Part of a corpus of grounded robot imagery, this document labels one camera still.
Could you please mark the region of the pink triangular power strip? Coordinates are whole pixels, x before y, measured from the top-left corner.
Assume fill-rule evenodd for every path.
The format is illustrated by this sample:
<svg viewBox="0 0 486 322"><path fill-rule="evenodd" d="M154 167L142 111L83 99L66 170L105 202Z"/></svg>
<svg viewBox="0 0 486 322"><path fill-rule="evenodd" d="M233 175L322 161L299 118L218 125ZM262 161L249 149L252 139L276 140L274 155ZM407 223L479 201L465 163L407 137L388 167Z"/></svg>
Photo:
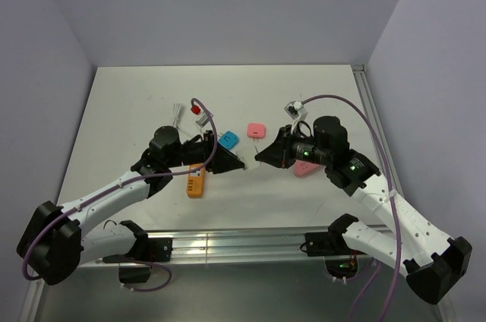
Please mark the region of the pink triangular power strip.
<svg viewBox="0 0 486 322"><path fill-rule="evenodd" d="M323 166L297 160L293 166L293 174L298 178L304 178L320 171Z"/></svg>

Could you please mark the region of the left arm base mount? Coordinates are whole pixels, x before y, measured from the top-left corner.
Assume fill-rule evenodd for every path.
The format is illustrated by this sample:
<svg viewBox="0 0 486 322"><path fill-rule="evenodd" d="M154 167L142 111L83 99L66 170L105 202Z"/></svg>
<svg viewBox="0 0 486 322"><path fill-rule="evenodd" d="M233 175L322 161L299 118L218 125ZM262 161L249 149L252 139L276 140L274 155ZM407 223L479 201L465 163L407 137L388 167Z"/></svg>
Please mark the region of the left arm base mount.
<svg viewBox="0 0 486 322"><path fill-rule="evenodd" d="M171 238L146 238L137 241L127 254L114 254L103 257L104 264L119 264L118 280L123 286L133 288L138 292L152 292L166 287L172 281L172 271L165 265L172 256ZM145 285L156 271L167 275L161 286L140 287Z"/></svg>

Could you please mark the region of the orange power strip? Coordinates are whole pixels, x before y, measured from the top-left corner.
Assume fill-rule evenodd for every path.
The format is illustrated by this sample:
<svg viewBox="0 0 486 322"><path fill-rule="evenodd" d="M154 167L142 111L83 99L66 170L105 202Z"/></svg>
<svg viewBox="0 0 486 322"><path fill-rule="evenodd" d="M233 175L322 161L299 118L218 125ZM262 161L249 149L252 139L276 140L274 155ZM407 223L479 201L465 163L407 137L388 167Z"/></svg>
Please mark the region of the orange power strip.
<svg viewBox="0 0 486 322"><path fill-rule="evenodd" d="M206 169L201 164L191 165L189 169L192 172L188 174L186 195L189 198L202 198L204 195Z"/></svg>

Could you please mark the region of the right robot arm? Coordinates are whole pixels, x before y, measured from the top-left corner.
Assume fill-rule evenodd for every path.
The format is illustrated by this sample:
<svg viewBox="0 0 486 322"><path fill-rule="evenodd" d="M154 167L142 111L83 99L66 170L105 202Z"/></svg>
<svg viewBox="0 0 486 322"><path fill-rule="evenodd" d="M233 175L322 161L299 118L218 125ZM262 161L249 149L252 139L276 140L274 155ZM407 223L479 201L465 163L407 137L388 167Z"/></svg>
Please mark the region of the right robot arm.
<svg viewBox="0 0 486 322"><path fill-rule="evenodd" d="M431 305L438 304L465 275L472 245L438 229L396 190L389 189L378 167L351 149L348 132L337 117L316 119L310 137L292 133L291 125L281 127L275 141L255 159L279 169L298 160L323 166L333 185L369 209L394 234L384 235L345 213L322 237L306 235L309 256L351 250L368 254L398 268L410 289Z"/></svg>

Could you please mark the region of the white plug adapter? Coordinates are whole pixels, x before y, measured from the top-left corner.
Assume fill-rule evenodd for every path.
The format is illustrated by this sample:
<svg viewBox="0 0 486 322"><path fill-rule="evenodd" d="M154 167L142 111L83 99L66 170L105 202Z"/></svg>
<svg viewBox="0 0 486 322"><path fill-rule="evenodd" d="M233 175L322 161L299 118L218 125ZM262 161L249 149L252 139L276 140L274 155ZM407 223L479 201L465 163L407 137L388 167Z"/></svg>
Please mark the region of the white plug adapter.
<svg viewBox="0 0 486 322"><path fill-rule="evenodd" d="M258 149L253 144L239 147L236 150L237 157L244 163L245 170L248 171L255 170L260 166L260 162L255 159L257 154Z"/></svg>

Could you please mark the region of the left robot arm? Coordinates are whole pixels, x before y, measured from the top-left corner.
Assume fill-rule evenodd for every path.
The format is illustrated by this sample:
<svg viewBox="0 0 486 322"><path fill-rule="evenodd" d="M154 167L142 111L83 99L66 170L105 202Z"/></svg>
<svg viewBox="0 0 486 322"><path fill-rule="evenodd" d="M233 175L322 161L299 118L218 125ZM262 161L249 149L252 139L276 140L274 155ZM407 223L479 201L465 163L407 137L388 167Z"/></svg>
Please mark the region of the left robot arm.
<svg viewBox="0 0 486 322"><path fill-rule="evenodd" d="M24 278L43 279L52 286L67 279L81 264L96 259L148 263L160 256L168 260L168 251L156 246L133 221L121 221L111 229L97 227L119 211L159 193L181 174L173 170L179 166L213 174L245 167L218 143L212 131L181 142L176 128L158 128L140 159L112 183L61 206L46 201L36 208L17 246Z"/></svg>

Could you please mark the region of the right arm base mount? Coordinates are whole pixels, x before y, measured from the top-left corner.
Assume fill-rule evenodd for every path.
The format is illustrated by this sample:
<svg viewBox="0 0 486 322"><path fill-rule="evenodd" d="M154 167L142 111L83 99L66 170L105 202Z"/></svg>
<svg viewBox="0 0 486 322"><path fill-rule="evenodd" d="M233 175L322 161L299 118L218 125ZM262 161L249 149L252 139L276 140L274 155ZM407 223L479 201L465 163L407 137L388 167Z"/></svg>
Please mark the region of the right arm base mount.
<svg viewBox="0 0 486 322"><path fill-rule="evenodd" d="M308 257L322 257L331 279L345 282L368 272L375 265L372 258L361 259L363 252L349 248L332 232L308 232L304 237L300 251Z"/></svg>

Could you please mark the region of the blue plug adapter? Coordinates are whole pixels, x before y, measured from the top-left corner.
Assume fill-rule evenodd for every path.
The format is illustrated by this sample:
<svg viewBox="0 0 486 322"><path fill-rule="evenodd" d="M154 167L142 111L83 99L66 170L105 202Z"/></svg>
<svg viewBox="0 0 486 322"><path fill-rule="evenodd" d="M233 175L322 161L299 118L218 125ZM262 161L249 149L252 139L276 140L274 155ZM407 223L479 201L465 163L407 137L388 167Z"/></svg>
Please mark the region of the blue plug adapter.
<svg viewBox="0 0 486 322"><path fill-rule="evenodd" d="M219 136L218 143L226 150L232 150L239 143L239 137L233 131L226 131Z"/></svg>

